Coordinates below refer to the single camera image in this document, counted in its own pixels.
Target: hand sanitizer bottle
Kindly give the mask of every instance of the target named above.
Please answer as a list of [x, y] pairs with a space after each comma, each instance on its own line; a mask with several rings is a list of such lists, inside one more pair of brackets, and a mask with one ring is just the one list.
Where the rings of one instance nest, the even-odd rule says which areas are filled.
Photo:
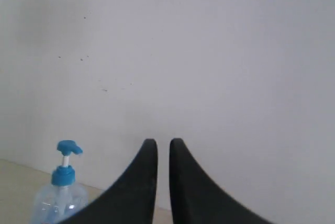
[[83, 150], [72, 140], [60, 141], [57, 150], [63, 154], [62, 165], [53, 171], [51, 184], [36, 194], [30, 224], [58, 223], [88, 203], [87, 192], [75, 182], [75, 171], [69, 165], [70, 154], [81, 154]]

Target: table surface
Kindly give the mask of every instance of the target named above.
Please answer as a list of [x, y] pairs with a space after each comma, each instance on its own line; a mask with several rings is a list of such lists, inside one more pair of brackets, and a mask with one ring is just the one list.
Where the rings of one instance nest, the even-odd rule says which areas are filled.
[[[1, 223], [24, 224], [29, 222], [36, 192], [50, 181], [50, 174], [0, 160], [0, 217]], [[85, 186], [90, 200], [102, 190]], [[171, 212], [156, 208], [154, 224], [172, 224]]]

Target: white wall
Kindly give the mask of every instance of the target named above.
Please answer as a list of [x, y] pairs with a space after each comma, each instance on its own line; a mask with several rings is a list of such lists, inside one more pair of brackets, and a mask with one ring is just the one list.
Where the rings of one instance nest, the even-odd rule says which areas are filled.
[[1, 10], [0, 158], [50, 172], [56, 142], [74, 139], [79, 181], [106, 188], [154, 137], [168, 208], [169, 140], [183, 137], [263, 217], [334, 222], [335, 0], [2, 0]]

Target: plastic bottle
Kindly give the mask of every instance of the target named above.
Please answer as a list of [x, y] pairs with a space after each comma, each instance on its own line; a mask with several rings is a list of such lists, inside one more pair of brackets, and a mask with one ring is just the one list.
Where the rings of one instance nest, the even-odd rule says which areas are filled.
[[58, 223], [88, 203], [87, 191], [75, 182], [75, 170], [69, 165], [71, 153], [81, 154], [83, 150], [72, 140], [60, 141], [57, 150], [63, 154], [62, 165], [53, 171], [51, 184], [36, 194], [30, 224]]

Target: black curved object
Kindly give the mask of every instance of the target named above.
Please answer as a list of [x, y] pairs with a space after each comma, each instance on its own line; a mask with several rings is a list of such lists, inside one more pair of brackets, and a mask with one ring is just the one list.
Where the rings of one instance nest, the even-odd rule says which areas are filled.
[[152, 224], [157, 164], [157, 144], [147, 139], [132, 163], [106, 192], [61, 223]]
[[170, 198], [174, 224], [270, 224], [217, 186], [182, 139], [170, 144]]

